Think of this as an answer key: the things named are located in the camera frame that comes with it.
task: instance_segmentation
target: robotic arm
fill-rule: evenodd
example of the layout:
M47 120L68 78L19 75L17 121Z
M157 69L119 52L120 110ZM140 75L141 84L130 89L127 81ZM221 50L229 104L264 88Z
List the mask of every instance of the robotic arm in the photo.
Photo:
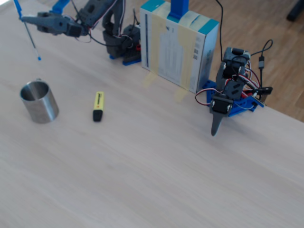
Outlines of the robotic arm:
M61 14L68 2L69 0L59 0L50 12L39 12L36 17L22 16L21 20L36 25L41 32L75 38L89 35L92 38L91 30L103 18L105 46L113 58L120 57L139 44L139 28L129 25L122 33L125 0L89 0L77 11L76 19Z

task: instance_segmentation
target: blue pen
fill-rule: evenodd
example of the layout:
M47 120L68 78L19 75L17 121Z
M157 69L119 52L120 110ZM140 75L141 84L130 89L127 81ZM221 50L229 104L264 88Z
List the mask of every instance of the blue pen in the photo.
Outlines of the blue pen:
M21 9L21 6L20 6L18 0L14 0L14 3L15 3L15 6L16 6L16 9L17 9L17 13L19 14L19 19L22 21L22 13L21 13L22 9ZM27 26L27 24L25 22L23 22L23 23L24 23L25 29L28 32L29 39L32 42L32 45L33 45L35 54L37 56L37 59L38 59L38 61L40 61L41 60L40 54L38 53L38 50L36 48L36 45L35 45L34 40L32 38L32 35L29 32L28 26Z

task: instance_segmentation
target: wooden floor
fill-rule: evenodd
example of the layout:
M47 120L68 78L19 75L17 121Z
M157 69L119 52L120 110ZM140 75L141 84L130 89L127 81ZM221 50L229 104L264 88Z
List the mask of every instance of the wooden floor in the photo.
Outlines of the wooden floor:
M52 5L55 0L40 0ZM86 1L76 0L79 7ZM128 0L126 20L131 22L132 7L139 7L146 0ZM251 53L262 49L272 38L273 47L265 52L264 86L272 86L273 94L266 104L284 114L304 122L304 13L296 22L286 16L296 0L222 0L224 7L223 49L236 47ZM190 0L189 9L220 21L220 7L215 0ZM72 6L67 13L75 14ZM258 55L252 58L258 72ZM217 43L213 58L211 79L215 79L220 65L220 47Z

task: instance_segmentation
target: connector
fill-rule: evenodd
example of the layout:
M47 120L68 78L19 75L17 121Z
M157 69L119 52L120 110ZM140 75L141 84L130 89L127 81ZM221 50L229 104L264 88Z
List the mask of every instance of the connector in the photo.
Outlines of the connector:
M265 59L264 59L264 56L260 56L258 58L258 68L259 69L264 69L264 66L265 66Z

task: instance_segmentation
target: tape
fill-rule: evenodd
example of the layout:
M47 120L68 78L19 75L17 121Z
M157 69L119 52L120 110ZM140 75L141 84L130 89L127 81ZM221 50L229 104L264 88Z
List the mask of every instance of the tape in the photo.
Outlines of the tape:
M144 78L144 80L142 81L142 85L145 89L149 88L149 86L151 85L151 83L157 78L157 75L154 74L153 72L149 72L147 74L147 76Z
M195 13L193 11L188 11L179 21L179 25L183 25L186 27L189 27L191 23L199 17L198 13Z
M160 34L166 33L166 18L158 15L151 15L151 71L158 75L159 52L160 52Z
M170 10L171 4L169 2L165 2L151 14L150 42L152 48L150 50L150 71L155 75L159 75L159 73L161 73L164 78L167 77L168 80L180 85L186 90L189 90L192 75L193 54L198 30L202 27L202 24L205 24L209 20L209 18L195 12L188 11L180 19L179 24L177 24L176 34L176 30L173 33L171 28L169 28L169 25L167 26L167 17ZM174 36L177 36L175 44L173 43L172 46L166 44L166 40L172 40L172 42L174 42L172 39L175 38ZM172 49L172 51L163 47L174 47L174 45L175 49ZM168 61L168 65L175 61L177 63L176 66L179 66L175 67L177 72L177 74L175 74L175 78L172 76L172 70L166 72L168 69L166 69L166 66L164 67L164 63L167 64L167 62L163 62L164 56L174 56L174 53L178 53L178 55L176 55L180 57L180 64L179 58L173 57L172 60Z
M199 31L202 28L202 25L205 25L210 18L207 18L203 15L199 15L189 26L190 29L194 31Z
M160 16L161 18L167 18L171 11L171 4L164 2L160 7L153 11L153 14Z
M179 44L182 45L184 51L180 85L184 89L189 90L197 32L183 25L179 25L177 36Z
M177 103L181 102L184 99L184 97L187 95L187 93L188 93L188 90L183 89L183 88L179 88L174 93L174 100Z

